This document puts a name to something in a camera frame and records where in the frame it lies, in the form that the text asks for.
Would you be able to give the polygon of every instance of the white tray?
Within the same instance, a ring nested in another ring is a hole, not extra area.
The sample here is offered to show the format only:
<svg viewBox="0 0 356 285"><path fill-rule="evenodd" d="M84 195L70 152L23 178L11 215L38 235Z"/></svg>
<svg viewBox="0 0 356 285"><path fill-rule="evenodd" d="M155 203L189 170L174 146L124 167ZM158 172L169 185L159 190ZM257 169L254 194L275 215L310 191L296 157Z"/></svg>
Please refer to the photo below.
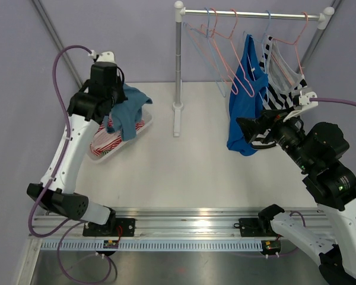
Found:
<svg viewBox="0 0 356 285"><path fill-rule="evenodd" d="M148 126L150 126L152 121L153 121L152 115L148 111L146 111L145 109L142 110L142 119L144 120L145 125L136 132L137 135L140 132L142 132L143 130L145 130L146 128L148 128ZM90 148L88 148L87 156L90 158L90 160L93 163L101 163L101 162L105 161L106 159L108 159L110 156L112 156L115 152L117 152L124 145L126 145L126 143L128 143L130 141L122 141L116 148L114 148L110 152L108 152L106 154L101 154L99 156L96 156L95 154L93 154L91 152Z"/></svg>

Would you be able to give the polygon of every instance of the blue shirt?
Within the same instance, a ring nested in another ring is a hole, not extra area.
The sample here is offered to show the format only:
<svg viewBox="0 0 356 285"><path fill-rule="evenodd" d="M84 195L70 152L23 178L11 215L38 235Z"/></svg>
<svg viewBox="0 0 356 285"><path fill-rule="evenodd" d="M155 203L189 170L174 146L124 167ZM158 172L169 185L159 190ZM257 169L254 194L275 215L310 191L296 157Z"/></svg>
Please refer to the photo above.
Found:
<svg viewBox="0 0 356 285"><path fill-rule="evenodd" d="M230 96L229 108L231 121L227 147L229 150L238 151L244 156L251 156L256 152L256 150L252 148L251 144L247 144L247 142L245 142L243 132L236 122L236 119L260 117L260 111L262 110L262 99L260 94L262 98L264 98L266 94L266 87L268 86L268 76L263 73L259 66L255 44L253 42L252 36L249 34L245 40L243 57L241 58L240 63L246 72L246 78L249 80L255 91L255 95L250 97L246 93L245 89L240 85L240 83L236 79L234 80L234 83L237 86L239 92L237 95L231 92ZM253 72L255 80L253 80L251 71L253 68L255 69ZM252 94L248 82L244 79L244 74L240 66L237 69L236 76L248 89L249 93Z"/></svg>
<svg viewBox="0 0 356 285"><path fill-rule="evenodd" d="M129 141L136 137L135 124L142 119L142 106L153 102L145 93L135 87L124 84L123 89L128 100L113 106L110 113L113 126L108 126L108 116L104 117L103 123L109 134L121 129L121 139Z"/></svg>

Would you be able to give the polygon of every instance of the white floor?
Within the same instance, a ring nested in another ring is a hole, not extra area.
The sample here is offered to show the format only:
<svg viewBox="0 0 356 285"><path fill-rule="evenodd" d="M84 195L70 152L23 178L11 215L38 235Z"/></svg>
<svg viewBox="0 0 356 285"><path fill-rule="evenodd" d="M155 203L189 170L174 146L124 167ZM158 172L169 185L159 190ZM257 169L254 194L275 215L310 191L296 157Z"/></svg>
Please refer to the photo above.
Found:
<svg viewBox="0 0 356 285"><path fill-rule="evenodd" d="M183 83L182 132L173 138L173 83L130 84L154 122L103 164L86 157L77 192L111 207L316 207L300 169L279 148L229 151L228 99L214 83Z"/></svg>

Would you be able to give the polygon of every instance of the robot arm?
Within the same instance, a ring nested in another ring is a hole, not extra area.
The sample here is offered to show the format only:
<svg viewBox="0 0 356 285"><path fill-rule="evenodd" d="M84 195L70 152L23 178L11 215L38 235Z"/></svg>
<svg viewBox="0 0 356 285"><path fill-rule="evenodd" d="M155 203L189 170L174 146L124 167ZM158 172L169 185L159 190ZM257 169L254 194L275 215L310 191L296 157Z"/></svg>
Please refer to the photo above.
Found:
<svg viewBox="0 0 356 285"><path fill-rule="evenodd" d="M113 52L105 52L101 55L93 52L90 56L94 59L90 79L71 98L67 110L71 129L70 137L66 137L67 129L65 128L50 167L40 183L29 184L27 193L36 200L44 185L52 179L52 183L41 199L41 207L69 219L103 225L104 231L112 231L115 211L89 201L86 196L74 193L80 165L104 116L110 113L114 104L126 100L123 91L124 76L118 75L121 69L115 63ZM69 140L69 143L62 163L56 175L52 177L66 140Z"/></svg>
<svg viewBox="0 0 356 285"><path fill-rule="evenodd" d="M356 284L356 177L339 159L349 149L337 125L321 122L306 135L296 116L317 106L309 88L294 97L294 107L264 110L258 119L238 118L247 142L270 129L263 143L275 141L307 175L303 182L330 221L337 245L314 235L284 210L272 205L259 213L259 224L290 240L318 266L329 284Z"/></svg>

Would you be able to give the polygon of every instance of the blue tank top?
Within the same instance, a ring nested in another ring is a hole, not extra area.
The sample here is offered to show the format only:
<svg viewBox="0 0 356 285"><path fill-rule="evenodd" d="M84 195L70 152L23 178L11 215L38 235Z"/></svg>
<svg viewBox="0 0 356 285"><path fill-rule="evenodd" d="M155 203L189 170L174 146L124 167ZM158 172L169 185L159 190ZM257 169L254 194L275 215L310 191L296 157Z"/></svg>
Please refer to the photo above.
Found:
<svg viewBox="0 0 356 285"><path fill-rule="evenodd" d="M234 80L239 93L235 95L231 92L230 95L229 108L231 120L227 147L229 150L238 151L244 156L251 156L256 152L256 150L252 148L251 144L247 144L247 142L245 142L244 135L239 125L237 124L236 119L260 117L260 111L263 109L260 95L262 98L264 98L266 95L268 76L263 73L259 66L255 44L253 42L252 36L249 34L245 40L243 57L241 58L240 62L246 72L246 78L249 80L255 91L255 95L250 97L245 92L240 83L237 80ZM236 76L246 88L250 88L244 79L243 71L241 70L240 66L237 69Z"/></svg>

